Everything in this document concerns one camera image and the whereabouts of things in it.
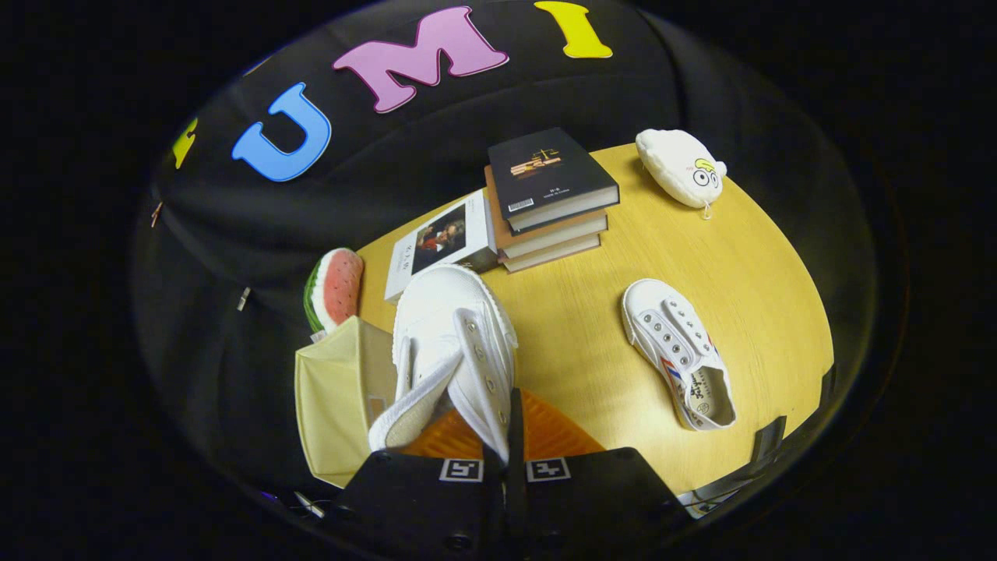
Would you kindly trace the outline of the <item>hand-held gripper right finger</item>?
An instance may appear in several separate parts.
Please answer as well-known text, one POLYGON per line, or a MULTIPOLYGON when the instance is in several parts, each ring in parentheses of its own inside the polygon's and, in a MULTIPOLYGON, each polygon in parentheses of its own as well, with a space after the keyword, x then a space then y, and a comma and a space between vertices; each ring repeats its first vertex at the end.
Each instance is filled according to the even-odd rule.
POLYGON ((688 533, 688 514, 632 447, 526 459, 512 393, 506 530, 510 560, 649 559, 688 533))

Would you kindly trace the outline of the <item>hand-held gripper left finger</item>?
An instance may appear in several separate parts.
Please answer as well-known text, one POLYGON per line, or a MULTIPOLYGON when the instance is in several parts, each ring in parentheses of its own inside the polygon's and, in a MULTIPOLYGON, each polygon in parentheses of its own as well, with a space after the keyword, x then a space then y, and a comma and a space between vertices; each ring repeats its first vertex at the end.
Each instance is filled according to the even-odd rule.
POLYGON ((506 535, 503 468, 456 411, 379 450, 333 502, 333 533, 378 560, 491 560, 506 535))

